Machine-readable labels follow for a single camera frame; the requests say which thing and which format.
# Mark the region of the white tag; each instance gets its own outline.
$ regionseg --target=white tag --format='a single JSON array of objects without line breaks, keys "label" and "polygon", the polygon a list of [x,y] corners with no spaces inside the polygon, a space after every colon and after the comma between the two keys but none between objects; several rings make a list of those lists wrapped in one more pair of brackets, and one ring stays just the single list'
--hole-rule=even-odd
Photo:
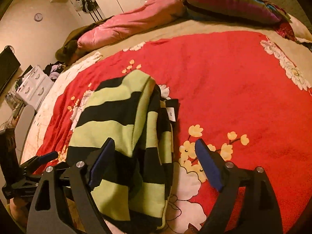
[{"label": "white tag", "polygon": [[168,112],[169,120],[175,122],[175,115],[174,115],[174,108],[173,107],[166,107]]}]

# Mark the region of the television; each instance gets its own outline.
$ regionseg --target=television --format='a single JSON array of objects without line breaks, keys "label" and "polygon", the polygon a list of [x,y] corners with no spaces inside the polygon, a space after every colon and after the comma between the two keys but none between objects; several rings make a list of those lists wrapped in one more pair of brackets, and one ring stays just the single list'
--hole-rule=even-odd
[{"label": "television", "polygon": [[0,95],[21,66],[11,47],[6,46],[0,53]]}]

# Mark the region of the pink blanket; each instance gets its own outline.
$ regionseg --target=pink blanket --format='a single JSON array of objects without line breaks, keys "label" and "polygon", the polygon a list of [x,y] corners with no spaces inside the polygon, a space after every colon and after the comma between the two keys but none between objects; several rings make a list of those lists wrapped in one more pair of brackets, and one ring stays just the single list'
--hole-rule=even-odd
[{"label": "pink blanket", "polygon": [[181,0],[148,0],[142,7],[116,15],[104,24],[83,34],[78,48],[93,51],[126,39],[134,34],[176,20],[185,12]]}]

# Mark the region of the silver screw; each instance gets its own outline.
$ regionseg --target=silver screw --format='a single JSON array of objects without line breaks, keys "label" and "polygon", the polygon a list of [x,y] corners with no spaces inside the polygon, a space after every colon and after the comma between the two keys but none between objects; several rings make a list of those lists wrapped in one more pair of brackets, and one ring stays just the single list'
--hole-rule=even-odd
[{"label": "silver screw", "polygon": [[79,162],[76,163],[76,166],[77,166],[78,168],[81,168],[81,167],[83,167],[84,165],[85,165],[85,163],[84,163],[83,161],[79,161]]},{"label": "silver screw", "polygon": [[225,163],[225,166],[226,166],[227,168],[233,168],[233,167],[234,167],[234,164],[233,164],[232,162],[226,162],[226,163]]},{"label": "silver screw", "polygon": [[263,173],[263,172],[264,172],[264,169],[263,169],[261,166],[258,166],[258,167],[256,168],[256,170],[257,170],[257,172],[259,172],[259,173]]},{"label": "silver screw", "polygon": [[50,172],[52,172],[53,171],[53,167],[52,166],[48,166],[47,168],[46,168],[46,172],[47,173],[50,173]]}]

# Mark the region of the floral blanket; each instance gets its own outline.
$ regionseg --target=floral blanket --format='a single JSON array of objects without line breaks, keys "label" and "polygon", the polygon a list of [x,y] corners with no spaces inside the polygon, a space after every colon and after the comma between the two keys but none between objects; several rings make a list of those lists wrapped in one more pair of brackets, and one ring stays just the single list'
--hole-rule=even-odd
[{"label": "floral blanket", "polygon": [[[94,89],[134,69],[151,75],[163,97],[180,101],[174,185],[163,232],[196,232],[216,201],[218,193],[195,154],[198,138],[240,168],[266,170],[287,232],[312,195],[312,170],[307,168],[312,163],[312,91],[296,65],[261,33],[229,31],[143,42],[89,66],[57,98],[37,154],[56,150],[60,157],[49,164],[64,161]],[[238,219],[242,195],[243,189],[228,229]]]}]

